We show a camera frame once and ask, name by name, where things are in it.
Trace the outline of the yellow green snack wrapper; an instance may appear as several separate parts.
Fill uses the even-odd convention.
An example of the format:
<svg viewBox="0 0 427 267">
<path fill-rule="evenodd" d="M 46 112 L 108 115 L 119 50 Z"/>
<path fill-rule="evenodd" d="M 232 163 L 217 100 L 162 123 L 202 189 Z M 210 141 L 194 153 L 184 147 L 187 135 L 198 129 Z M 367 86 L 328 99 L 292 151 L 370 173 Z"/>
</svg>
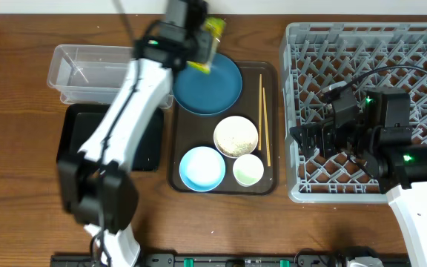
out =
<svg viewBox="0 0 427 267">
<path fill-rule="evenodd" d="M 210 36 L 210 49 L 208 50 L 208 60 L 205 63 L 189 61 L 188 65 L 196 70 L 202 71 L 203 73 L 209 74 L 211 72 L 211 66 L 216 55 L 217 48 L 221 42 L 222 34 L 224 32 L 226 22 L 224 19 L 216 17 L 207 17 L 203 29 L 206 30 Z"/>
</svg>

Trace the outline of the white cup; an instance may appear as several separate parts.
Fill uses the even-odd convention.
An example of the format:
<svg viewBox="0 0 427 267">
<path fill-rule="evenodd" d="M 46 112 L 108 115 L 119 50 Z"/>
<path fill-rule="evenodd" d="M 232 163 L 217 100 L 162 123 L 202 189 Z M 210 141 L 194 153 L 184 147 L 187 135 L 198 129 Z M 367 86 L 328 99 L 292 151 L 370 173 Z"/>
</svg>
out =
<svg viewBox="0 0 427 267">
<path fill-rule="evenodd" d="M 253 154 L 242 155 L 233 164 L 234 178 L 243 187 L 258 183 L 264 171 L 262 160 Z"/>
</svg>

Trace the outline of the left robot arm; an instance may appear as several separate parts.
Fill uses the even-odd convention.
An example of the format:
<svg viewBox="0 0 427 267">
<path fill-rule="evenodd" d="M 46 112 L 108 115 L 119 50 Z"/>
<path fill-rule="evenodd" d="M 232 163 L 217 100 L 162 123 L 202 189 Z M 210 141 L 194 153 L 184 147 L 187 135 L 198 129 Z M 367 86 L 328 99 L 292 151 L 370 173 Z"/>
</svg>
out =
<svg viewBox="0 0 427 267">
<path fill-rule="evenodd" d="M 204 22 L 154 21 L 136 41 L 129 70 L 103 120 L 77 153 L 57 161 L 63 209 L 89 229 L 94 266 L 134 266 L 130 226 L 139 193 L 130 178 L 136 149 L 176 72 L 214 53 Z"/>
</svg>

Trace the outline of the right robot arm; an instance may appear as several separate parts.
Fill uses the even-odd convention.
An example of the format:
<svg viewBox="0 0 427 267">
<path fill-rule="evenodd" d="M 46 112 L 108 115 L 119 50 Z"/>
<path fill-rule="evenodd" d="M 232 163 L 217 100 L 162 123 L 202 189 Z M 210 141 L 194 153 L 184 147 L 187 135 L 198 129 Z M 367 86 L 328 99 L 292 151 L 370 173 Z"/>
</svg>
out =
<svg viewBox="0 0 427 267">
<path fill-rule="evenodd" d="M 290 128 L 306 158 L 345 153 L 379 183 L 403 234 L 410 264 L 427 266 L 427 145 L 412 141 L 411 98 L 399 88 L 367 90 L 365 107 L 354 94 L 336 88 L 324 94 L 332 114 Z"/>
</svg>

